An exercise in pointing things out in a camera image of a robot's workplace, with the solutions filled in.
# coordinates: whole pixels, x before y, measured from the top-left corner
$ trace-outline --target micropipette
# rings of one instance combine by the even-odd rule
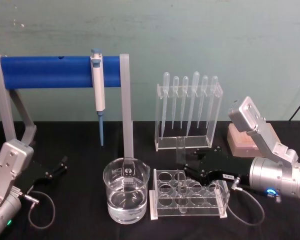
[[[178,94],[178,86],[179,86],[179,77],[173,77],[173,99],[172,99],[172,129],[174,129],[174,122],[176,116],[176,105],[177,105],[177,94]]]
[[[212,77],[212,81],[211,81],[211,85],[210,85],[210,101],[209,101],[209,107],[208,107],[208,113],[207,113],[207,118],[206,118],[206,124],[205,124],[205,128],[208,128],[209,125],[209,120],[210,120],[210,116],[211,116],[211,111],[212,111],[212,106],[214,103],[214,98],[211,97],[213,94],[215,94],[216,91],[216,86],[217,86],[217,82],[218,82],[218,77],[217,76],[213,76]]]
[[[200,73],[198,71],[195,71],[194,74],[193,74],[193,78],[192,78],[191,102],[190,102],[188,123],[186,125],[186,136],[188,136],[190,126],[191,126],[191,120],[192,120],[192,115],[193,115],[193,112],[194,112],[195,98],[196,98],[196,94],[197,94],[199,78],[200,78]]]
[[[202,108],[204,106],[204,99],[206,95],[207,85],[208,85],[208,76],[203,76],[202,83],[201,83],[201,96],[200,96],[199,111],[198,111],[198,123],[196,125],[197,129],[199,128],[199,122],[201,119]]]
[[[182,80],[182,103],[181,103],[181,116],[180,116],[180,128],[181,129],[182,129],[182,121],[184,119],[188,83],[189,83],[189,78],[187,76],[185,76]]]
[[[165,125],[166,125],[166,114],[167,114],[167,98],[168,98],[168,91],[169,91],[169,81],[170,81],[170,74],[165,72],[163,74],[163,110],[162,110],[162,121],[161,121],[161,139],[164,136]]]

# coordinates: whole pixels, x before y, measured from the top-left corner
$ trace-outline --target glass beaker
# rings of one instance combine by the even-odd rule
[[[108,212],[120,224],[134,224],[147,210],[150,167],[135,158],[118,158],[103,170]]]

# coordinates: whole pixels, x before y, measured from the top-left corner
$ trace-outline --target pipette tip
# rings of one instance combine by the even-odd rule
[[[99,117],[99,132],[100,132],[100,145],[101,147],[104,146],[104,120],[103,120],[103,111],[96,112]]]

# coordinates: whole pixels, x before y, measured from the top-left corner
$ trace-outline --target black tablecloth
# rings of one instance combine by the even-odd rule
[[[54,224],[46,230],[30,226],[27,214],[30,203],[22,201],[22,209],[12,224],[0,236],[1,240],[299,240],[300,200],[282,197],[278,204],[271,198],[253,193],[265,211],[261,226],[249,227],[238,222],[228,213],[228,218],[218,216],[159,217],[150,220],[149,203],[142,220],[132,225],[114,222],[107,209],[102,173],[104,167],[122,153],[122,129],[119,122],[106,122],[105,147],[100,147],[97,122],[37,122],[34,156],[32,159],[52,168],[63,156],[68,156],[66,174],[36,190],[51,196],[56,207]],[[218,122],[214,146],[221,146],[230,154],[227,145],[229,122]],[[295,149],[300,161],[300,121],[274,121],[272,125],[281,142]],[[22,125],[16,124],[17,135]],[[135,122],[134,157],[148,164],[151,169],[175,170],[175,151],[155,151],[154,123]],[[0,124],[0,148],[5,141]],[[152,189],[152,175],[149,189]],[[51,207],[43,199],[33,212],[33,221],[45,225],[51,217]],[[231,208],[247,221],[260,217],[257,206],[242,193],[233,193]]]

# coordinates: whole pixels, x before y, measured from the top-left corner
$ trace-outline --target clear plastic holder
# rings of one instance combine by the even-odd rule
[[[160,86],[158,84],[156,88],[155,150],[176,149],[177,137],[184,138],[187,149],[211,148],[222,97],[223,90],[216,76],[212,77],[210,81],[207,76],[203,76],[197,88],[192,85],[167,87],[167,85]]]
[[[152,220],[163,216],[219,216],[226,218],[225,181],[209,186],[187,179],[182,170],[153,170],[153,187],[149,191]]]

